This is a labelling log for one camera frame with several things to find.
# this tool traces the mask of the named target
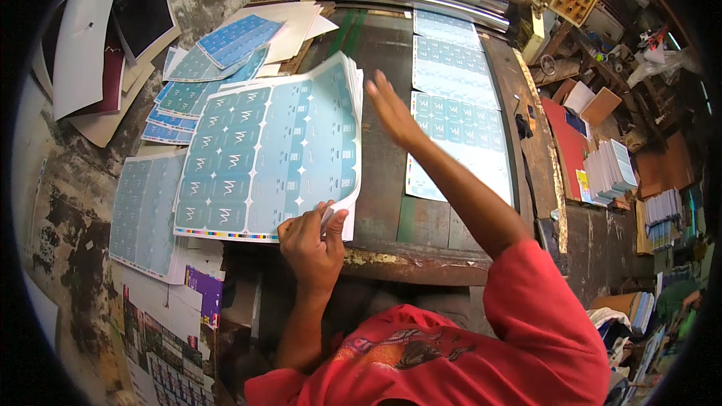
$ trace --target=blue printed sheet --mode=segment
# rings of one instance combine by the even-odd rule
[[[174,83],[158,104],[158,113],[197,120],[206,105],[208,96],[216,94],[221,85],[244,82],[256,78],[268,55],[268,45],[259,47],[248,62],[232,76],[214,82]]]
[[[509,157],[499,111],[412,91],[411,114],[433,142],[513,207]],[[446,201],[411,154],[407,157],[406,194]]]
[[[482,50],[474,23],[430,11],[414,10],[414,33]]]
[[[158,105],[153,106],[153,110],[150,111],[148,118],[145,120],[151,124],[181,132],[193,132],[196,129],[196,124],[198,124],[198,120],[189,120],[161,114],[158,112]]]
[[[281,27],[282,22],[252,14],[205,35],[196,45],[214,65],[225,69],[266,44]]]
[[[277,242],[281,222],[320,201],[353,203],[362,79],[337,52],[309,73],[212,95],[185,162],[176,235]]]
[[[168,129],[167,127],[160,127],[157,124],[147,123],[145,124],[145,130],[141,135],[141,140],[164,142],[168,145],[188,145],[191,144],[192,132],[182,132],[179,130]]]
[[[187,149],[126,159],[113,204],[111,258],[166,283],[184,283],[188,239],[173,235],[173,201]]]
[[[414,88],[499,110],[484,53],[414,35]]]

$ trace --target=cloth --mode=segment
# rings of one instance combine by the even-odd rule
[[[679,311],[681,303],[694,291],[699,290],[695,280],[681,280],[664,288],[657,299],[657,315],[662,323],[669,323],[674,313]]]
[[[632,331],[632,324],[629,322],[627,314],[620,311],[609,309],[609,307],[602,307],[600,309],[592,309],[587,311],[587,317],[592,322],[596,329],[599,329],[602,324],[607,323],[609,320],[616,319],[623,325],[625,325],[629,331]]]
[[[310,376],[282,368],[247,381],[257,404],[602,404],[607,352],[536,241],[489,270],[487,319],[500,339],[408,304],[364,321]]]

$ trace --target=left hand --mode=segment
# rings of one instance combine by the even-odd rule
[[[293,268],[298,292],[309,295],[330,295],[344,264],[344,242],[341,231],[349,212],[338,211],[326,224],[326,239],[320,236],[320,219],[333,204],[319,203],[314,211],[290,218],[278,226],[281,254]]]

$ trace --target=brown cardboard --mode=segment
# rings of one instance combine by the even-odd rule
[[[620,97],[604,86],[582,111],[581,117],[586,120],[591,127],[596,127],[621,103],[622,100]]]

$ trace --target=worker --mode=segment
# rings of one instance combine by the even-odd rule
[[[494,261],[484,292],[499,339],[459,328],[409,304],[364,321],[323,361],[321,317],[344,263],[329,206],[278,227],[297,295],[275,370],[249,379],[257,404],[602,404],[607,352],[584,308],[520,216],[429,140],[381,71],[366,92],[391,139],[416,159]]]

